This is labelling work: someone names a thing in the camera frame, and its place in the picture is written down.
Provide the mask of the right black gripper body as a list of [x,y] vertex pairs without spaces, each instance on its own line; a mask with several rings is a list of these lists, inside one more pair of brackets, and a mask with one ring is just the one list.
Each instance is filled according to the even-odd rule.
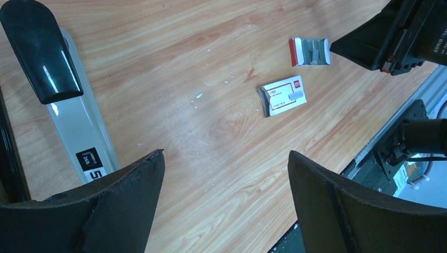
[[385,37],[373,70],[396,76],[425,62],[415,56],[415,46],[436,4],[437,1],[390,1],[382,9],[377,17],[389,20],[380,25]]

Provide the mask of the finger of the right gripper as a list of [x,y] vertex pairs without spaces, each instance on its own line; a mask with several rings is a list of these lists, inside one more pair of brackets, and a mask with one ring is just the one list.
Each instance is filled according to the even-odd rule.
[[370,71],[378,70],[398,11],[397,3],[387,4],[369,21],[333,42],[330,51]]

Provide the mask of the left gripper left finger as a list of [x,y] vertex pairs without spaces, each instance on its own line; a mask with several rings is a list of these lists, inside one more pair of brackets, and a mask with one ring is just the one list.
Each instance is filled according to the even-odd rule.
[[144,252],[165,161],[161,149],[43,201],[1,205],[1,252]]

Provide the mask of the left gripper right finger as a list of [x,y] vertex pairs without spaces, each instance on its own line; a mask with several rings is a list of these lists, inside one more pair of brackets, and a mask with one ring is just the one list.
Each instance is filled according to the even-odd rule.
[[380,193],[291,151],[288,176],[307,252],[446,252],[446,209]]

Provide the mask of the grey staple strip box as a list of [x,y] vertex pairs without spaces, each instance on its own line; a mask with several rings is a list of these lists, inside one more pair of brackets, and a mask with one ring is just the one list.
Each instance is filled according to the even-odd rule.
[[293,37],[288,44],[293,67],[331,64],[327,38]]

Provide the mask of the red white staple box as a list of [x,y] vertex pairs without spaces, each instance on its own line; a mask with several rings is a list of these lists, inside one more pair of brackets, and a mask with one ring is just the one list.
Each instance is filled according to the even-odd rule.
[[307,103],[300,75],[257,87],[266,118]]

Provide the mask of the grey and black stapler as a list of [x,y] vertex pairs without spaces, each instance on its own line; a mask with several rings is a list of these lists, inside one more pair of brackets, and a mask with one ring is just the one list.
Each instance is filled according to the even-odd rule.
[[7,1],[1,25],[38,100],[46,105],[82,184],[121,168],[75,43],[38,1]]

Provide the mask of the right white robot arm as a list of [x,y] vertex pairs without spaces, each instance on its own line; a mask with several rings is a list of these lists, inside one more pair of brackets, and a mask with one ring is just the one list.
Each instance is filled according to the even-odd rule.
[[369,21],[333,42],[330,51],[392,76],[426,61],[446,65],[446,1],[390,1]]

